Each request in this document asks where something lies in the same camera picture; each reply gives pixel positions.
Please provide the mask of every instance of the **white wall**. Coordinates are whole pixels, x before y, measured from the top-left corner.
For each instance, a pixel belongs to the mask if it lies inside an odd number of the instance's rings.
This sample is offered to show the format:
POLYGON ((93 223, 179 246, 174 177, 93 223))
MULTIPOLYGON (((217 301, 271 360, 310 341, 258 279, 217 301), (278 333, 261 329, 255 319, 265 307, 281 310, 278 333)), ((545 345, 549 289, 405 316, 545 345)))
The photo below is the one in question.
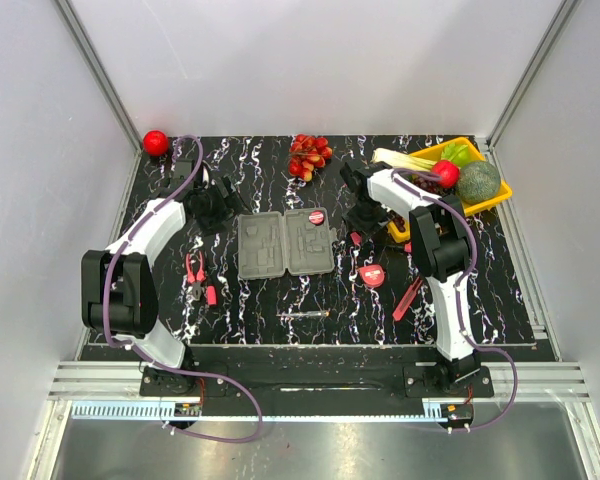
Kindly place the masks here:
POLYGON ((488 134, 559 0, 73 0, 140 131, 488 134))
POLYGON ((600 418, 600 0, 578 7, 496 148, 562 353, 600 418))
POLYGON ((81 331, 133 152, 51 1, 0 1, 0 480, 18 478, 81 331))

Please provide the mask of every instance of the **yellow tray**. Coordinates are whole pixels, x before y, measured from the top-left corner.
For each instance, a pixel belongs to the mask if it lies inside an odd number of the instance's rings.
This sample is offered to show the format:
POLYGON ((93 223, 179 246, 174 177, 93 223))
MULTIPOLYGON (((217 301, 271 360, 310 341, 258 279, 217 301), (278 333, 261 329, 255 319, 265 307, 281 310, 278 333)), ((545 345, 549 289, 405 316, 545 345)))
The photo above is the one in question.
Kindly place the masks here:
MULTIPOLYGON (((424 150, 412 153, 411 155, 418 158, 424 158, 426 160, 440 160, 440 155, 442 155, 442 150, 444 150, 444 147, 454 142, 456 145, 467 145, 469 147, 469 158, 471 159, 471 161, 485 161, 484 157, 480 154, 476 147, 474 147, 473 144, 469 141, 469 139, 465 137, 454 138, 453 140, 449 140, 448 142, 443 142, 439 145, 425 148, 424 150)), ((464 214, 468 217, 470 215, 475 215, 478 212, 482 212, 483 210, 493 208, 500 202, 504 202, 507 198, 510 198, 511 195, 513 195, 513 190, 511 190, 511 187, 507 185, 507 183, 504 180, 502 180, 500 183, 500 191, 492 199, 487 200, 486 202, 476 203, 475 205, 468 205, 462 202, 462 206, 464 207, 464 214)), ((401 230, 398 227, 398 225, 396 225, 394 222, 389 223, 388 229, 389 234, 398 243, 408 242, 411 238, 411 234, 409 233, 408 222, 406 222, 403 230, 401 230)))

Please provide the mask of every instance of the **red ball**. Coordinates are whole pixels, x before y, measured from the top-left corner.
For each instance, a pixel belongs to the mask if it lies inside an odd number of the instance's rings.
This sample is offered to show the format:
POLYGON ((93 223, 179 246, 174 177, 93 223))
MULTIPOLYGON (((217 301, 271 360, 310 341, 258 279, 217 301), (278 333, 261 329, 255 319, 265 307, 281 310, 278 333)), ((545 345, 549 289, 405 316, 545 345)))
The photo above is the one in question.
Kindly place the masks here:
POLYGON ((160 130, 151 130, 144 136, 142 146, 152 157, 159 157, 169 150, 169 139, 160 130))

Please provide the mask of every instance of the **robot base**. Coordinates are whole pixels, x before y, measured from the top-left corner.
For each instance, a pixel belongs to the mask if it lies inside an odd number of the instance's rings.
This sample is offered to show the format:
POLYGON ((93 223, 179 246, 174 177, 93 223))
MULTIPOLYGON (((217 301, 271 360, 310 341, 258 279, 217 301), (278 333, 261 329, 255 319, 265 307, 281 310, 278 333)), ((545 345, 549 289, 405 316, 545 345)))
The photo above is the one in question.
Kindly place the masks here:
POLYGON ((454 383, 440 381, 440 367, 441 364, 405 367, 403 373, 407 397, 467 398, 470 385, 475 398, 494 396, 491 373, 487 367, 481 366, 476 372, 454 383))
MULTIPOLYGON (((227 375, 227 366, 221 363, 209 363, 195 365, 191 350, 187 349, 181 368, 183 370, 209 373, 219 373, 227 375)), ((146 366, 142 372, 142 382, 140 383, 141 397, 191 397, 199 396, 201 383, 198 377, 188 375, 178 375, 157 368, 146 366)), ((227 384, 218 383, 215 380, 205 379, 205 398, 224 397, 227 393, 227 384)))

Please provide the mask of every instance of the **leek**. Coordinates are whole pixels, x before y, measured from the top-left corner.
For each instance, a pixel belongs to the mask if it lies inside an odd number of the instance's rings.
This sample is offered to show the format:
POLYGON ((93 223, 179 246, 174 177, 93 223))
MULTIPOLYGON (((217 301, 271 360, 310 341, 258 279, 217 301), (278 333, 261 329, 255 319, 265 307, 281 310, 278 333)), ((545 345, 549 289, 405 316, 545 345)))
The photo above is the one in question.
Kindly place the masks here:
POLYGON ((425 160, 424 158, 413 157, 406 153, 394 152, 386 148, 376 148, 371 161, 373 163, 385 162, 393 168, 410 168, 419 172, 428 172, 438 163, 435 160, 425 160))

